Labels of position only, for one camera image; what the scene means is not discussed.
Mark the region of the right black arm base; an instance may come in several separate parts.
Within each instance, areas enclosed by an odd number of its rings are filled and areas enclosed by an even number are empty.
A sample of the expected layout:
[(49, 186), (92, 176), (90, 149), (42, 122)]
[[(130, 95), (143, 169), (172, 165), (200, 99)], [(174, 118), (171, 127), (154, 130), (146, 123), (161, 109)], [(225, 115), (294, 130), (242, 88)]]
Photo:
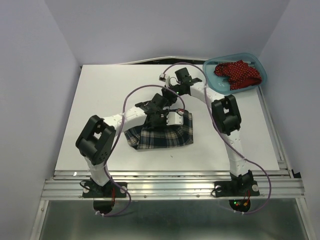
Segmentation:
[(215, 181), (211, 195), (215, 198), (220, 197), (244, 197), (250, 194), (252, 197), (260, 196), (257, 181), (251, 170), (244, 175), (235, 176), (230, 174), (231, 180)]

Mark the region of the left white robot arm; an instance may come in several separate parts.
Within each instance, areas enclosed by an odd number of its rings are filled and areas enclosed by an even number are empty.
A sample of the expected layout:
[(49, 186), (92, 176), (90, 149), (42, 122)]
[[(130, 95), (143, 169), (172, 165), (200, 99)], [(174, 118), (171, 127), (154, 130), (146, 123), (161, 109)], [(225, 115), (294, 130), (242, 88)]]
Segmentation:
[(87, 162), (91, 179), (95, 183), (94, 191), (100, 197), (111, 193), (110, 178), (105, 173), (105, 166), (115, 138), (142, 125), (153, 129), (183, 124), (183, 111), (169, 110), (167, 104), (168, 100), (157, 93), (151, 100), (137, 103), (122, 113), (104, 118), (93, 115), (89, 118), (75, 146)]

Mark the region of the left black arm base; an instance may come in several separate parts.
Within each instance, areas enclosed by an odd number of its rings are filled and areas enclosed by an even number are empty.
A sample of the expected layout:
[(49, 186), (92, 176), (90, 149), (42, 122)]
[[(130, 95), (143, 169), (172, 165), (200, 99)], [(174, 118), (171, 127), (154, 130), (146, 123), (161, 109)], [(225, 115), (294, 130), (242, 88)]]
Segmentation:
[(79, 185), (82, 187), (83, 198), (126, 198), (127, 194), (120, 190), (110, 181), (104, 186), (96, 184), (92, 179), (82, 180)]

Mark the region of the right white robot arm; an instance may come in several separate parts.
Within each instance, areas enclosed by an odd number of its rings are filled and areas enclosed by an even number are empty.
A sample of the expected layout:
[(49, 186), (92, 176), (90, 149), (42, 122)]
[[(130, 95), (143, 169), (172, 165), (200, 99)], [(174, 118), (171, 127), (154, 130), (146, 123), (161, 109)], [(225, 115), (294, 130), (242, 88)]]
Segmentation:
[(175, 85), (171, 84), (171, 78), (165, 73), (160, 74), (159, 80), (165, 82), (165, 86), (176, 94), (190, 95), (206, 104), (213, 126), (226, 147), (232, 179), (231, 192), (242, 195), (248, 190), (247, 182), (253, 180), (253, 173), (243, 156), (240, 140), (242, 118), (236, 98), (233, 95), (219, 98), (218, 93), (208, 88), (205, 82), (192, 78), (187, 68), (176, 71), (175, 75)]

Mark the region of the navy plaid pleated skirt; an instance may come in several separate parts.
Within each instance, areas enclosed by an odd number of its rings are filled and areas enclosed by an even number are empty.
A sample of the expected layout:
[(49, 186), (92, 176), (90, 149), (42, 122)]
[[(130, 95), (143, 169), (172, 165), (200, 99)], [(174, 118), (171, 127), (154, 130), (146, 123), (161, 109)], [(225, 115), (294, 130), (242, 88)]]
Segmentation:
[(178, 148), (194, 143), (193, 115), (185, 110), (182, 125), (149, 129), (144, 125), (124, 132), (127, 143), (135, 150)]

